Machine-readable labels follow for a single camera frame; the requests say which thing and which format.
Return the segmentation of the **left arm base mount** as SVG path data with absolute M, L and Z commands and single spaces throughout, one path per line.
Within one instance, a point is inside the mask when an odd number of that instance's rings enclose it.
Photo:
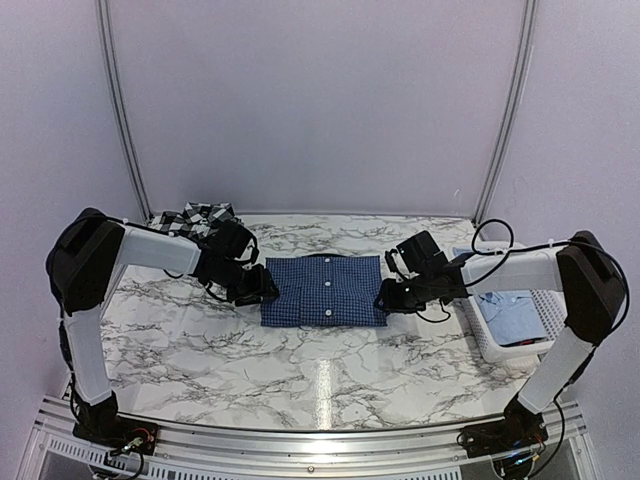
M 105 400 L 90 405 L 72 390 L 70 408 L 75 418 L 72 433 L 76 438 L 111 447 L 117 453 L 128 450 L 138 450 L 143 455 L 154 453 L 159 426 L 121 416 L 114 392 Z

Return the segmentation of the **blue checked long sleeve shirt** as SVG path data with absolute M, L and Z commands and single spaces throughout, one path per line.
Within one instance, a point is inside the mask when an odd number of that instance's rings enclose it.
M 263 327 L 387 325 L 387 315 L 374 305 L 382 284 L 377 256 L 268 258 L 266 268 L 279 296 L 261 305 Z

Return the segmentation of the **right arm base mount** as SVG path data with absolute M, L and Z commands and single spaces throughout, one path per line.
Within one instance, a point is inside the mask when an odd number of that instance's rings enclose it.
M 465 426 L 456 442 L 469 458 L 542 445 L 549 438 L 543 423 L 541 413 L 532 413 L 514 396 L 503 411 L 503 419 Z

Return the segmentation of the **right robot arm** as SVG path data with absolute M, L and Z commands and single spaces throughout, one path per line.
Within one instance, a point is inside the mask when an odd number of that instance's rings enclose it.
M 386 279 L 374 301 L 385 313 L 417 314 L 427 303 L 502 291 L 550 291 L 562 295 L 566 317 L 541 364 L 509 402 L 495 430 L 506 448 L 534 431 L 541 413 L 586 370 L 596 350 L 625 320 L 629 286 L 619 262 L 588 230 L 567 240 L 493 250 L 477 247 L 446 257 L 423 231 L 399 253 L 411 277 Z

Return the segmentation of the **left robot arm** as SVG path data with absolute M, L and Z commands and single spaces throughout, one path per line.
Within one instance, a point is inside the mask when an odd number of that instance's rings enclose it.
M 130 266 L 191 277 L 234 306 L 272 301 L 279 291 L 258 261 L 258 242 L 228 219 L 206 235 L 173 233 L 84 209 L 60 234 L 45 261 L 58 304 L 60 343 L 71 373 L 71 405 L 80 426 L 106 445 L 125 438 L 126 423 L 106 371 L 101 327 L 118 270 Z

